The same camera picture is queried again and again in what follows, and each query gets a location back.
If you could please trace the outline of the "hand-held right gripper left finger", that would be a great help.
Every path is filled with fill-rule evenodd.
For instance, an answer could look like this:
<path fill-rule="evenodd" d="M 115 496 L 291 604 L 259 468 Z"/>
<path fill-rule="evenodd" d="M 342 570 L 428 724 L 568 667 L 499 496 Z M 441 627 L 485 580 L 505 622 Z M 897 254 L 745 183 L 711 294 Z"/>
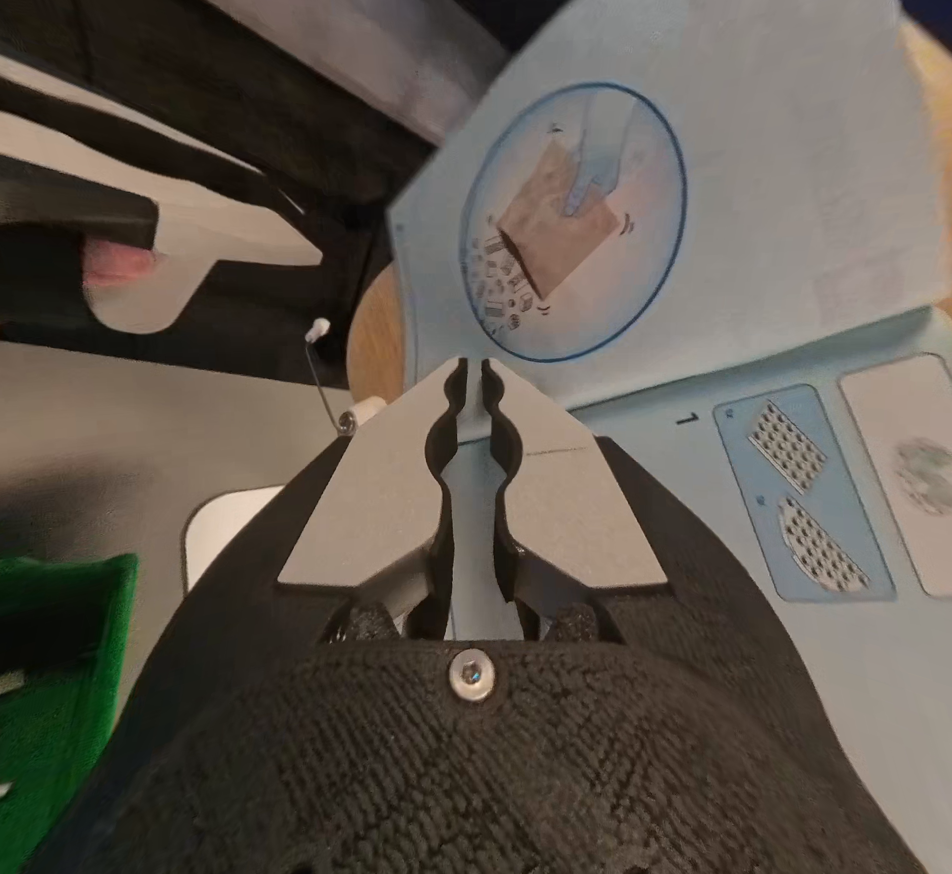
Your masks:
<path fill-rule="evenodd" d="M 458 450 L 469 363 L 441 364 L 391 404 L 367 400 L 278 582 L 385 606 L 413 639 L 443 640 L 454 568 L 443 474 Z"/>

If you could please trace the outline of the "light blue instruction booklet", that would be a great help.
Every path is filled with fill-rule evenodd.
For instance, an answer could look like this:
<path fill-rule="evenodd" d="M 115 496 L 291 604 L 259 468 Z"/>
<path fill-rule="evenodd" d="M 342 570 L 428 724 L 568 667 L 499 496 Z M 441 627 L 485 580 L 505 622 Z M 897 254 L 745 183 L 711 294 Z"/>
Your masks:
<path fill-rule="evenodd" d="M 950 248 L 898 0 L 572 0 L 388 211 L 404 385 L 482 360 L 726 544 L 950 872 Z"/>

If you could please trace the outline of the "green plastic bin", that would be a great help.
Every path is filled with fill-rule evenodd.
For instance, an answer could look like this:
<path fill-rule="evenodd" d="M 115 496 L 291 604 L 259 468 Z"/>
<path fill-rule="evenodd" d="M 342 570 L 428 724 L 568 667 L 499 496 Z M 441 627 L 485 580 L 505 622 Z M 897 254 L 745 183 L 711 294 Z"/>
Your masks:
<path fill-rule="evenodd" d="M 113 731 L 138 559 L 1 560 L 1 871 L 18 872 Z"/>

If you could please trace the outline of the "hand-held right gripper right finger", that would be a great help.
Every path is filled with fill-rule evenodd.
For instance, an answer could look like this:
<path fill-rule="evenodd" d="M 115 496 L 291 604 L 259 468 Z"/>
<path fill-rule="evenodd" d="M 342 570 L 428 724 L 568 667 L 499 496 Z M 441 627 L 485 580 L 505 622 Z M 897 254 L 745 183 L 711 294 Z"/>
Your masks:
<path fill-rule="evenodd" d="M 562 610 L 587 606 L 608 625 L 606 601 L 655 595 L 668 578 L 597 436 L 496 359 L 482 361 L 495 493 L 493 562 L 523 637 Z"/>

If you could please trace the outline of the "white rounded flat object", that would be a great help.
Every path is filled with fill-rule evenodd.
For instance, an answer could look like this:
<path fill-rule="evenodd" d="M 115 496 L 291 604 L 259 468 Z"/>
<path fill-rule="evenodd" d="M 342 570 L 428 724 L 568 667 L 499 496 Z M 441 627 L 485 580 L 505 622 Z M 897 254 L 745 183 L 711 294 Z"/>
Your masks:
<path fill-rule="evenodd" d="M 284 486 L 230 491 L 197 508 L 184 528 L 184 594 L 189 594 L 225 547 Z"/>

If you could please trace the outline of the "person's left hand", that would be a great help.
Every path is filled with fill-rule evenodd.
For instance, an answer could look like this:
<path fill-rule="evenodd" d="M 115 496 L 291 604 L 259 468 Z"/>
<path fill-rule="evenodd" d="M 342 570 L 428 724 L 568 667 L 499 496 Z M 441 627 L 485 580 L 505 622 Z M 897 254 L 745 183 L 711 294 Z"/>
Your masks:
<path fill-rule="evenodd" d="M 130 285 L 148 278 L 163 256 L 153 249 L 138 249 L 102 238 L 88 237 L 82 252 L 85 290 Z"/>

